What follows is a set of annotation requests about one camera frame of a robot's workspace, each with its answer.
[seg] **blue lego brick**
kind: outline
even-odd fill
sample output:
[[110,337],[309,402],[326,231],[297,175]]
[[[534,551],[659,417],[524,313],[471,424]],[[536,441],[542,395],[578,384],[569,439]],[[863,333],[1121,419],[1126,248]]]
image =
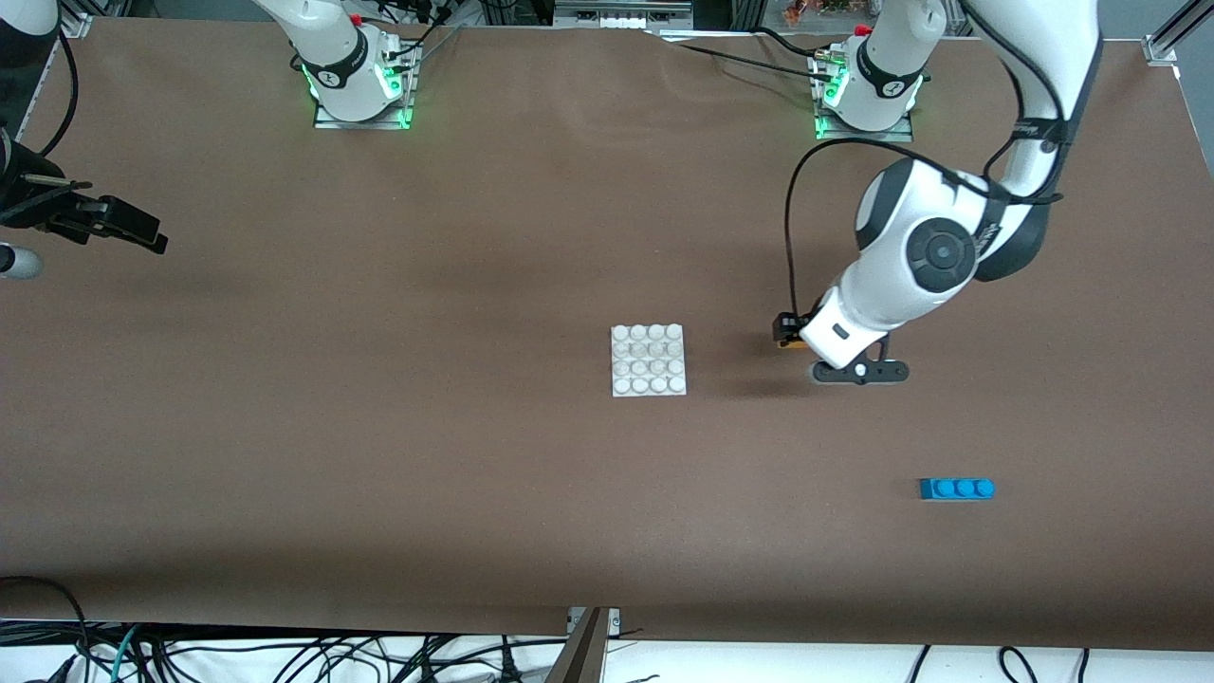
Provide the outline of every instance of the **blue lego brick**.
[[924,501],[989,501],[994,482],[989,479],[920,479],[919,497]]

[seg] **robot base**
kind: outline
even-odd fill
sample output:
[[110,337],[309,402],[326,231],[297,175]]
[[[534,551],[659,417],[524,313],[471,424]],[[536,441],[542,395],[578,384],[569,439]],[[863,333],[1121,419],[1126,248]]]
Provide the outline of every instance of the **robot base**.
[[390,103],[378,115],[362,121],[335,118],[319,102],[312,118],[312,127],[339,130],[409,130],[413,127],[413,104],[418,97],[418,70],[421,68],[421,50],[412,50],[398,58],[401,73],[401,98]]
[[810,86],[813,97],[813,136],[818,140],[860,137],[881,142],[913,142],[909,114],[902,114],[898,123],[886,130],[857,130],[845,124],[834,109],[826,106],[824,99],[836,96],[838,90],[847,78],[846,69],[843,68],[841,50],[843,44],[836,42],[829,50],[822,50],[817,56],[806,59],[810,73],[824,73],[832,78],[829,82],[815,80]]

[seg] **brown table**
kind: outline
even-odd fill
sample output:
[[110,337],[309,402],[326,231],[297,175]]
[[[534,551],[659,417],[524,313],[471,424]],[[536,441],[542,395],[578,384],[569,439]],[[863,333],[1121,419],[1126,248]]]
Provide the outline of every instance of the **brown table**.
[[[770,341],[794,76],[467,30],[413,130],[340,132],[273,24],[98,21],[76,52],[53,158],[171,241],[5,234],[46,272],[0,283],[4,574],[129,621],[552,632],[612,604],[658,638],[1214,648],[1214,201],[1138,44],[1105,50],[1042,255],[898,331],[887,389],[811,386]],[[981,167],[998,62],[949,41],[931,70],[914,148]],[[891,160],[815,160],[804,298]],[[634,321],[683,324],[686,398],[612,399]],[[999,491],[926,503],[921,477]]]

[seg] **white square brick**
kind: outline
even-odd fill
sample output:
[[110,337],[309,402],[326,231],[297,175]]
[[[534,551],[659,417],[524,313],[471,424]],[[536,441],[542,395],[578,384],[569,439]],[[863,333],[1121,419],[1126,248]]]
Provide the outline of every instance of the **white square brick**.
[[686,397],[681,324],[617,324],[611,328],[611,395]]

